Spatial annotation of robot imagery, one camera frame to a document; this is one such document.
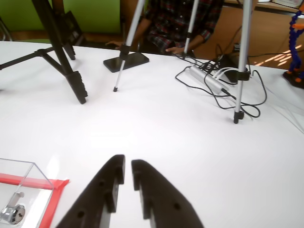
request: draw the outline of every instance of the silver tripod leg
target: silver tripod leg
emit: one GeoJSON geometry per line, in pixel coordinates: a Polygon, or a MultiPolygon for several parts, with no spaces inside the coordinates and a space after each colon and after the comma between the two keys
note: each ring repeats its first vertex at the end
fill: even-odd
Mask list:
{"type": "MultiPolygon", "coordinates": [[[[134,35],[135,35],[136,29],[137,29],[137,26],[138,26],[138,23],[139,23],[139,19],[140,19],[141,14],[142,14],[144,3],[145,3],[145,0],[138,0],[138,2],[137,2],[137,6],[136,6],[136,9],[135,9],[133,19],[132,19],[131,27],[130,27],[130,30],[129,30],[129,33],[128,33],[127,41],[126,41],[126,44],[125,44],[129,48],[133,43],[134,35]]],[[[117,89],[118,89],[118,84],[119,84],[120,77],[122,75],[122,71],[124,69],[123,68],[124,64],[125,64],[125,60],[122,61],[122,65],[120,67],[119,75],[118,75],[118,78],[117,78],[117,81],[116,81],[116,86],[114,87],[114,92],[116,92],[117,89]]]]}
{"type": "MultiPolygon", "coordinates": [[[[240,73],[246,71],[246,62],[247,62],[249,38],[250,38],[251,10],[252,10],[252,0],[244,0],[242,38],[241,38],[241,48],[240,48],[239,62],[238,62],[238,71],[240,73]]],[[[238,120],[243,119],[244,117],[244,113],[240,111],[243,83],[244,81],[238,81],[237,83],[238,86],[237,101],[236,101],[236,109],[234,112],[235,124],[238,123],[238,120]]]]}
{"type": "Polygon", "coordinates": [[[192,8],[189,27],[188,27],[188,33],[187,33],[187,39],[186,39],[186,44],[185,44],[185,48],[184,48],[183,58],[185,58],[185,56],[188,52],[188,46],[189,46],[192,31],[193,31],[193,26],[194,26],[194,22],[195,22],[195,18],[196,18],[196,12],[198,10],[199,2],[200,2],[200,0],[194,0],[194,3],[193,3],[193,8],[192,8]]]}

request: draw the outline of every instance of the sunlight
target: sunlight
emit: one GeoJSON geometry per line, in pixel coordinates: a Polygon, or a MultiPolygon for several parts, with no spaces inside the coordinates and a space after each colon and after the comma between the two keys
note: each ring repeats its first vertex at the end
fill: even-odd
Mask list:
{"type": "Polygon", "coordinates": [[[282,62],[282,63],[279,63],[277,66],[283,65],[283,64],[285,64],[285,63],[287,63],[287,61],[282,62]]]}
{"type": "MultiPolygon", "coordinates": [[[[298,49],[298,48],[300,48],[300,47],[302,47],[302,44],[296,46],[295,49],[298,49]]],[[[263,65],[264,63],[269,62],[269,61],[272,61],[272,60],[274,60],[274,61],[278,61],[278,60],[279,60],[280,63],[278,64],[278,66],[280,66],[280,65],[285,64],[285,63],[287,62],[286,60],[287,60],[287,59],[290,59],[291,57],[292,57],[292,56],[291,56],[290,50],[288,50],[288,51],[283,52],[282,54],[276,55],[276,56],[274,56],[274,57],[271,57],[271,58],[269,58],[269,59],[266,59],[266,60],[263,61],[263,62],[260,62],[260,63],[258,63],[258,64],[255,64],[255,66],[261,66],[261,65],[263,65]]]]}

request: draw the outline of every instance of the rubber foot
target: rubber foot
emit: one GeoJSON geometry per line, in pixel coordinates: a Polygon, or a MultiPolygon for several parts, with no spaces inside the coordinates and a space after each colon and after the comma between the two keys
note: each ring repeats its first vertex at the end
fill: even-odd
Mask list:
{"type": "Polygon", "coordinates": [[[244,112],[242,112],[242,111],[239,111],[238,113],[234,112],[234,120],[233,120],[233,122],[235,124],[238,124],[238,121],[242,120],[242,119],[244,119],[244,112]]]}

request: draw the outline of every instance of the lock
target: lock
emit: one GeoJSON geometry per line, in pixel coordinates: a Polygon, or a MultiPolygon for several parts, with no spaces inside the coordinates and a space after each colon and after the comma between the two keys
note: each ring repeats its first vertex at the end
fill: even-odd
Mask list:
{"type": "Polygon", "coordinates": [[[15,192],[7,206],[0,212],[0,219],[7,221],[11,225],[19,224],[25,216],[25,207],[17,204],[17,202],[19,198],[23,197],[23,192],[15,192]]]}

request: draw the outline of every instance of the power strip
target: power strip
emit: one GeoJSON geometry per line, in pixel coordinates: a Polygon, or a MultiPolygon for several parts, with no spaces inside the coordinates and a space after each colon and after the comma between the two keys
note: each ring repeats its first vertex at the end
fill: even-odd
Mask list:
{"type": "Polygon", "coordinates": [[[198,69],[196,66],[190,67],[189,72],[195,79],[197,79],[203,85],[205,85],[206,81],[206,84],[209,86],[209,88],[216,94],[222,93],[222,89],[228,91],[228,88],[226,86],[221,84],[218,80],[214,79],[210,75],[207,75],[206,72],[198,69]]]}

